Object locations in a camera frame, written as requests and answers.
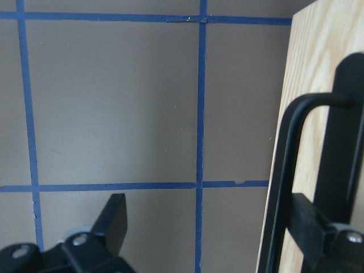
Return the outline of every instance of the screw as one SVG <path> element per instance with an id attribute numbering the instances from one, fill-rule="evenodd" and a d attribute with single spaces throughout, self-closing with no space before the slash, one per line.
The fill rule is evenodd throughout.
<path id="1" fill-rule="evenodd" d="M 363 237 L 357 232 L 351 231 L 346 236 L 347 236 L 348 240 L 352 243 L 362 243 L 363 242 Z"/>
<path id="2" fill-rule="evenodd" d="M 24 255 L 27 255 L 28 251 L 29 251 L 29 246 L 22 245 L 20 248 L 15 250 L 11 256 L 13 257 L 13 259 L 18 259 Z"/>
<path id="3" fill-rule="evenodd" d="M 87 241 L 87 234 L 82 233 L 79 236 L 77 236 L 75 239 L 73 239 L 72 243 L 74 246 L 80 246 L 83 245 Z"/>

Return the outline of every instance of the gray tile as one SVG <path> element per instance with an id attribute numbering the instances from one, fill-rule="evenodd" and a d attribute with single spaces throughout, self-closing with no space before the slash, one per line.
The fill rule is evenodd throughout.
<path id="1" fill-rule="evenodd" d="M 289 27 L 208 26 L 204 180 L 267 180 Z"/>
<path id="2" fill-rule="evenodd" d="M 266 193 L 266 187 L 204 189 L 202 272 L 255 272 Z"/>
<path id="3" fill-rule="evenodd" d="M 314 0 L 209 0 L 212 15 L 291 18 Z"/>
<path id="4" fill-rule="evenodd" d="M 16 11 L 15 0 L 1 0 L 0 11 Z"/>
<path id="5" fill-rule="evenodd" d="M 31 193 L 0 193 L 0 250 L 15 243 L 35 243 Z"/>
<path id="6" fill-rule="evenodd" d="M 61 13 L 199 14 L 198 0 L 25 0 L 27 11 Z"/>
<path id="7" fill-rule="evenodd" d="M 0 21 L 0 186 L 30 184 L 18 26 Z"/>
<path id="8" fill-rule="evenodd" d="M 113 192 L 41 193 L 45 249 L 69 229 L 92 225 Z M 128 231 L 121 256 L 137 272 L 193 272 L 194 190 L 126 191 Z"/>
<path id="9" fill-rule="evenodd" d="M 41 184 L 195 181 L 198 25 L 27 31 Z"/>

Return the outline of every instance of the gray surface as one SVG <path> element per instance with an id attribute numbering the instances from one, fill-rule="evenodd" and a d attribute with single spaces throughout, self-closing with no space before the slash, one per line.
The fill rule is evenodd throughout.
<path id="1" fill-rule="evenodd" d="M 27 34 L 40 184 L 195 181 L 197 24 Z"/>
<path id="2" fill-rule="evenodd" d="M 314 0 L 209 0 L 212 15 L 291 18 Z"/>
<path id="3" fill-rule="evenodd" d="M 35 243 L 31 193 L 0 193 L 0 250 L 15 243 Z"/>
<path id="4" fill-rule="evenodd" d="M 25 0 L 27 11 L 61 13 L 199 14 L 199 0 Z"/>
<path id="5" fill-rule="evenodd" d="M 92 225 L 112 193 L 41 193 L 45 249 L 69 229 Z M 137 272 L 194 271 L 195 196 L 194 190 L 126 191 L 128 231 L 121 255 Z"/>
<path id="6" fill-rule="evenodd" d="M 204 180 L 268 180 L 289 27 L 208 26 Z"/>
<path id="7" fill-rule="evenodd" d="M 0 20 L 0 186 L 31 182 L 17 27 Z"/>
<path id="8" fill-rule="evenodd" d="M 0 11 L 15 11 L 16 2 L 15 0 L 1 0 L 0 1 Z"/>
<path id="9" fill-rule="evenodd" d="M 254 273 L 267 188 L 204 189 L 203 273 Z"/>

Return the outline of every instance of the metal bolt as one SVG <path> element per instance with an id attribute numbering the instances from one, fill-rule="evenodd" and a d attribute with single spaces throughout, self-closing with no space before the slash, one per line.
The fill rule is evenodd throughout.
<path id="1" fill-rule="evenodd" d="M 29 246 L 28 245 L 22 245 L 20 248 L 15 250 L 11 256 L 13 257 L 13 259 L 18 259 L 18 258 L 20 258 L 22 256 L 27 255 L 28 251 L 29 251 Z"/>
<path id="2" fill-rule="evenodd" d="M 87 234 L 82 233 L 79 236 L 77 236 L 75 239 L 73 239 L 72 243 L 74 246 L 80 246 L 83 245 L 87 241 Z"/>
<path id="3" fill-rule="evenodd" d="M 363 242 L 363 237 L 357 232 L 351 231 L 346 236 L 347 236 L 348 240 L 352 243 L 362 243 Z"/>

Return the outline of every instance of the light wood panel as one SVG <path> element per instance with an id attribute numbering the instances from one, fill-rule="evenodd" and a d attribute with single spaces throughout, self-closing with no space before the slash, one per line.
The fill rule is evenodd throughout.
<path id="1" fill-rule="evenodd" d="M 354 52 L 364 52 L 363 0 L 318 0 L 295 14 L 289 39 L 277 133 L 287 106 L 305 93 L 330 92 L 336 66 Z M 293 192 L 302 192 L 311 201 L 315 193 L 327 113 L 327 107 L 311 112 L 301 136 Z M 351 222 L 362 230 L 363 170 Z M 286 232 L 280 272 L 300 272 L 301 263 L 302 254 Z"/>

